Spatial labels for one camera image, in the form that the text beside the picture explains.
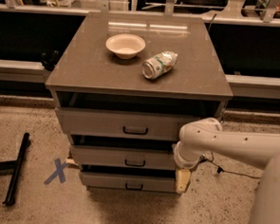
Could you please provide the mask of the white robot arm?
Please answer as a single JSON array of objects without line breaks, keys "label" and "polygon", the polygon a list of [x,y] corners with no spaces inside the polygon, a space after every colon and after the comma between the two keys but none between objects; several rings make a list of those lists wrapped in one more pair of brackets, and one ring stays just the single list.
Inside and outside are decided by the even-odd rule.
[{"label": "white robot arm", "polygon": [[249,224],[280,224],[280,134],[226,132],[206,118],[182,126],[178,137],[173,152],[180,169],[194,169],[209,151],[263,170]]}]

